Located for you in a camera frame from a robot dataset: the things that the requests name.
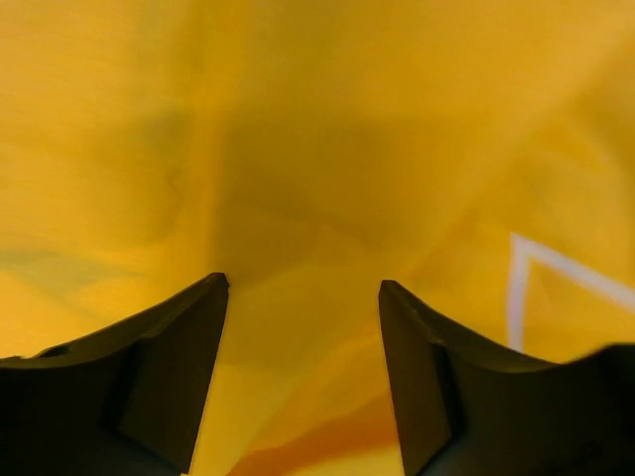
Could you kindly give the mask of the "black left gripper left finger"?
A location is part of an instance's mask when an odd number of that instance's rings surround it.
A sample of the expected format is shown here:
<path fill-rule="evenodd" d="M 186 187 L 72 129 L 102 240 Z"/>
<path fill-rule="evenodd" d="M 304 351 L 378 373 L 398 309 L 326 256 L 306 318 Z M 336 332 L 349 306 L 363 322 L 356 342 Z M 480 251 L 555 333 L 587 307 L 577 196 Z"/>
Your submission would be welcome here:
<path fill-rule="evenodd" d="M 228 298 L 213 273 L 101 330 L 3 359 L 2 473 L 188 473 Z"/>

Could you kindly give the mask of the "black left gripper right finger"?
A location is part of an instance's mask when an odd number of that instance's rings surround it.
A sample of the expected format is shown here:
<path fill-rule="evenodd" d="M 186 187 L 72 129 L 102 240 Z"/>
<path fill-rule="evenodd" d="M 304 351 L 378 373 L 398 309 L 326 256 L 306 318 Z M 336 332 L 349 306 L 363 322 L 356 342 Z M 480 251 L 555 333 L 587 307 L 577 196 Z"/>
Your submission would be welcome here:
<path fill-rule="evenodd" d="M 630 475 L 634 348 L 563 364 L 506 348 L 394 281 L 379 295 L 408 475 Z"/>

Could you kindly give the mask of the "yellow printed pillowcase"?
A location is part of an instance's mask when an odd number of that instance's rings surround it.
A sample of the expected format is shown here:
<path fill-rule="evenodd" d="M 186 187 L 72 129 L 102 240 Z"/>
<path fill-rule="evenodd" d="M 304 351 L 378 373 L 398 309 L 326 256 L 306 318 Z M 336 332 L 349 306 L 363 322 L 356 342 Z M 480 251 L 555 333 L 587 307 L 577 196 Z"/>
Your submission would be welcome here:
<path fill-rule="evenodd" d="M 1 353 L 230 283 L 196 475 L 398 475 L 377 293 L 634 337 L 630 1 L 5 1 Z"/>

